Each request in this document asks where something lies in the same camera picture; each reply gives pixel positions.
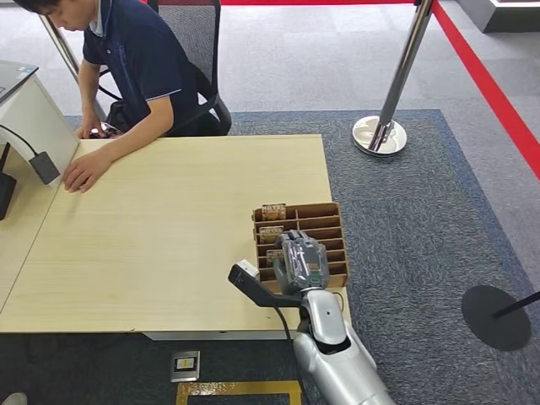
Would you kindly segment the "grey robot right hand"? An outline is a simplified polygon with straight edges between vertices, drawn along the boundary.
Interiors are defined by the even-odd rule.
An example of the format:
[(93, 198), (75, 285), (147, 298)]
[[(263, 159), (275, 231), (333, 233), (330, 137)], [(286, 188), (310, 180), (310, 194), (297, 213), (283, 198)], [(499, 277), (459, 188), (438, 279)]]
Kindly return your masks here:
[(330, 266), (324, 244), (304, 231), (291, 229), (280, 234), (275, 246), (282, 252), (272, 264), (282, 294), (328, 287)]

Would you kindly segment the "person's left hand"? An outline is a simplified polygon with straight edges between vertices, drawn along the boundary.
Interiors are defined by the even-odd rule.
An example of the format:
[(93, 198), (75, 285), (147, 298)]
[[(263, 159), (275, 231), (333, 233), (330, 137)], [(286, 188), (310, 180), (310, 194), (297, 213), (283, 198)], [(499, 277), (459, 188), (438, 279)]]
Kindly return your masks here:
[(71, 162), (64, 172), (64, 189), (86, 192), (107, 171), (113, 162), (104, 149), (84, 154)]

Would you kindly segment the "person's right hand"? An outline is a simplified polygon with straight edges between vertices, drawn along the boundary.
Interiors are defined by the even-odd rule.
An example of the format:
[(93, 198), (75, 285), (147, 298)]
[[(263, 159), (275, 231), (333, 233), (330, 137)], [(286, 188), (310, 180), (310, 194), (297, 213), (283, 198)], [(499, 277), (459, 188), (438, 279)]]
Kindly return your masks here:
[(79, 139), (104, 138), (105, 132), (99, 116), (95, 114), (83, 115), (80, 126), (75, 130)]

